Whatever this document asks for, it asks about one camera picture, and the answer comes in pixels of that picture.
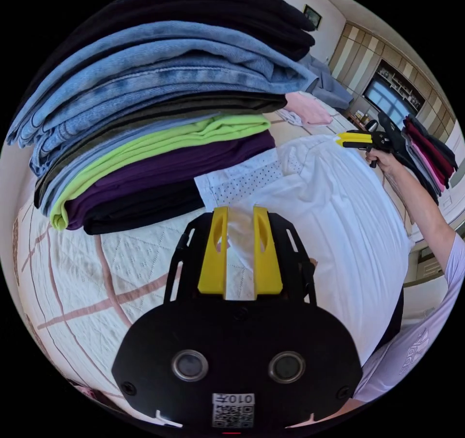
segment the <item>blue cloth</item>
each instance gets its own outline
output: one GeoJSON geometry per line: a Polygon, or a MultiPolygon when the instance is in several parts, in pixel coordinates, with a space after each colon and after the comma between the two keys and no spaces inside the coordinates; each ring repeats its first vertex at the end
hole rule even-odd
{"type": "MultiPolygon", "coordinates": [[[[316,84],[317,80],[317,77],[304,66],[240,31],[182,21],[150,23],[103,38],[98,41],[98,44],[94,43],[85,47],[60,64],[43,81],[16,116],[15,122],[10,127],[7,142],[12,144],[18,141],[20,147],[24,147],[37,143],[44,135],[53,137],[56,135],[56,131],[59,131],[57,143],[60,144],[63,141],[66,128],[61,127],[60,130],[54,130],[56,125],[52,125],[51,122],[47,123],[50,117],[55,117],[54,111],[56,109],[60,107],[61,117],[65,115],[66,110],[70,110],[70,113],[79,112],[79,109],[74,107],[73,98],[79,98],[86,91],[91,91],[93,96],[98,96],[99,101],[111,101],[112,99],[105,98],[112,95],[113,99],[117,99],[117,94],[124,95],[130,91],[144,89],[143,78],[136,78],[136,81],[132,83],[131,69],[134,69],[133,73],[137,73],[138,67],[162,61],[165,61],[166,65],[169,66],[170,59],[192,51],[197,51],[197,54],[205,52],[211,54],[211,57],[221,56],[224,63],[235,65],[238,71],[238,73],[226,70],[224,72],[210,71],[206,75],[207,68],[203,68],[202,65],[196,70],[189,68],[186,71],[195,78],[194,81],[189,82],[197,82],[197,86],[199,86],[198,82],[202,78],[202,86],[204,87],[198,87],[197,91],[212,90],[210,83],[227,83],[237,84],[242,87],[242,90],[285,94],[306,89],[313,83],[316,84]],[[147,42],[150,39],[148,36],[152,36],[153,40],[147,42]],[[116,46],[122,46],[128,42],[136,44],[123,50],[116,48],[116,46]],[[116,52],[81,69],[83,61],[85,62],[92,55],[105,49],[108,52],[108,49],[111,48],[116,52]],[[254,72],[254,75],[252,76],[250,72],[246,72],[244,75],[240,71],[243,69],[254,72]],[[116,79],[121,73],[126,77],[117,81],[116,79]],[[107,91],[111,85],[102,83],[109,80],[112,80],[115,86],[107,91]],[[99,85],[100,89],[93,90],[95,86],[99,85]],[[73,107],[72,109],[66,107],[67,102],[73,107]]],[[[175,84],[186,81],[185,76],[186,73],[178,68],[171,71],[170,79],[166,82],[175,84]]],[[[113,111],[126,108],[119,105],[120,102],[121,100],[115,101],[112,107],[113,111]]],[[[109,113],[102,108],[100,115],[104,118],[109,113]]]]}
{"type": "Polygon", "coordinates": [[[307,54],[300,63],[319,78],[317,84],[307,88],[306,92],[334,109],[346,110],[349,108],[354,97],[331,76],[331,71],[325,63],[320,62],[310,54],[307,54]]]}
{"type": "Polygon", "coordinates": [[[143,101],[147,96],[149,96],[147,104],[153,104],[173,97],[173,92],[179,95],[180,89],[198,91],[199,87],[209,84],[207,81],[214,81],[221,75],[224,76],[223,79],[257,79],[257,73],[253,70],[238,67],[233,63],[225,62],[222,57],[207,53],[182,55],[170,59],[168,64],[167,62],[155,63],[140,67],[137,73],[131,69],[124,74],[119,74],[118,78],[92,88],[73,99],[71,104],[56,110],[53,116],[46,119],[43,123],[46,135],[41,135],[36,142],[31,157],[31,168],[40,176],[50,167],[53,160],[76,142],[98,130],[102,123],[108,123],[109,118],[121,117],[121,108],[130,107],[130,111],[133,111],[135,101],[139,102],[138,107],[140,107],[144,106],[143,101]],[[183,72],[184,80],[170,84],[171,80],[180,79],[178,76],[180,71],[183,72]]]}
{"type": "Polygon", "coordinates": [[[75,158],[68,165],[66,165],[66,167],[64,167],[63,170],[61,170],[61,172],[50,182],[47,189],[45,190],[40,211],[43,215],[48,217],[50,215],[53,204],[56,202],[68,184],[72,181],[72,179],[92,162],[98,160],[117,147],[127,144],[134,139],[145,136],[146,134],[155,133],[157,131],[173,128],[175,126],[188,125],[189,123],[199,122],[201,120],[206,120],[207,118],[212,118],[217,115],[219,114],[210,113],[208,115],[183,120],[176,119],[158,121],[148,125],[140,126],[135,129],[128,129],[127,131],[119,133],[110,139],[100,142],[97,146],[86,151],[79,157],[75,158]]]}

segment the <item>ceiling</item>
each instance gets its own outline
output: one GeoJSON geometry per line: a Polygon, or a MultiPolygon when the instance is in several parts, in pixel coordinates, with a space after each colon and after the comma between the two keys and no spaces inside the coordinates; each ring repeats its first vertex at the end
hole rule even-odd
{"type": "Polygon", "coordinates": [[[432,74],[429,67],[423,61],[423,59],[415,52],[413,47],[396,32],[390,25],[384,20],[375,15],[368,8],[355,2],[354,0],[329,0],[335,5],[340,12],[345,16],[347,21],[356,23],[363,28],[371,31],[382,37],[385,41],[388,41],[392,47],[408,58],[412,63],[419,68],[423,74],[430,80],[430,83],[439,92],[439,94],[449,103],[444,91],[442,90],[437,79],[432,74]]]}

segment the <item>qr code label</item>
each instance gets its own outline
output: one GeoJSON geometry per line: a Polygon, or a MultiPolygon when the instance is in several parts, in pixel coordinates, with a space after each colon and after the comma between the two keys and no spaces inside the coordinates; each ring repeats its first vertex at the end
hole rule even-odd
{"type": "Polygon", "coordinates": [[[252,428],[254,394],[213,394],[212,426],[216,428],[252,428]]]}

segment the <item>pink shirt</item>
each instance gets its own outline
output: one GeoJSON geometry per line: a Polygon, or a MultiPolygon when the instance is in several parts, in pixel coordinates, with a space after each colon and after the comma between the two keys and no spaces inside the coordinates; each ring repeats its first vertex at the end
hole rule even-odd
{"type": "Polygon", "coordinates": [[[327,125],[333,117],[315,99],[299,93],[286,94],[286,110],[296,113],[304,123],[309,125],[327,125]]]}
{"type": "Polygon", "coordinates": [[[415,149],[415,152],[417,153],[418,157],[421,158],[423,163],[425,164],[425,167],[428,169],[428,171],[431,173],[431,178],[434,179],[434,182],[437,184],[437,187],[441,192],[444,192],[444,185],[440,182],[439,178],[437,177],[436,173],[433,170],[433,167],[431,166],[430,161],[425,157],[423,152],[420,150],[417,144],[415,144],[415,141],[412,141],[412,147],[415,149]]]}

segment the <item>light purple t-shirt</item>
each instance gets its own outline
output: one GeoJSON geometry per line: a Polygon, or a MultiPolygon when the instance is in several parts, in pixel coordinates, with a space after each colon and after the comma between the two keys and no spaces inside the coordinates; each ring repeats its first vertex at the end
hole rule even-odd
{"type": "Polygon", "coordinates": [[[367,403],[396,386],[438,336],[465,278],[465,242],[457,234],[444,276],[449,288],[439,307],[422,322],[401,330],[367,360],[354,399],[367,403]]]}

